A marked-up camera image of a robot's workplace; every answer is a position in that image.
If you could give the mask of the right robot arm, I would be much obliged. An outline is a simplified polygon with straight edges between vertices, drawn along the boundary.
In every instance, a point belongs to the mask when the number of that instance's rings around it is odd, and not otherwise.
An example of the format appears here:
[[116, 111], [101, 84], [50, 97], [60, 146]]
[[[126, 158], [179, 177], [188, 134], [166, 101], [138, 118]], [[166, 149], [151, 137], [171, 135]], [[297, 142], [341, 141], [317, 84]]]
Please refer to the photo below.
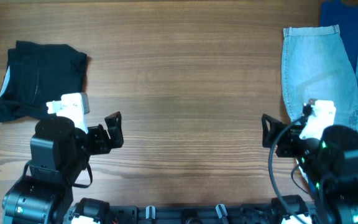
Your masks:
[[308, 178], [318, 223], [358, 223], [358, 132], [324, 128], [320, 139], [302, 139], [306, 117], [290, 124], [262, 115], [262, 145], [273, 155], [294, 158]]

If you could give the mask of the black shorts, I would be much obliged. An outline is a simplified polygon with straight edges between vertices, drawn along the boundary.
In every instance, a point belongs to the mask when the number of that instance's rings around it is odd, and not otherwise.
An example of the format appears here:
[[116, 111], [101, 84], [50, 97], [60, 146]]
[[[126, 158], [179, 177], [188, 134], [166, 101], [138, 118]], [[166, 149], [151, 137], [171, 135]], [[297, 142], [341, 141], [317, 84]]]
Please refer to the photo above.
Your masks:
[[88, 56], [67, 44], [18, 40], [7, 52], [7, 82], [0, 92], [0, 123], [29, 116], [47, 119], [46, 102], [83, 90]]

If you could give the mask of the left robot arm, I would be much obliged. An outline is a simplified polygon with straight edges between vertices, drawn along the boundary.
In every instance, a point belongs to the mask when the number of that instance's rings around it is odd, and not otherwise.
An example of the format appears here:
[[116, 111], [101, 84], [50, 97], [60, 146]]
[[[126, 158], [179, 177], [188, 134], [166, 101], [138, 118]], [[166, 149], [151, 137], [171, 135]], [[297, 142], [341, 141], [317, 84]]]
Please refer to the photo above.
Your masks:
[[31, 160], [2, 200], [3, 223], [61, 223], [73, 202], [81, 171], [92, 172], [91, 156], [109, 154], [124, 143], [120, 112], [105, 125], [84, 132], [63, 116], [41, 120], [30, 140]]

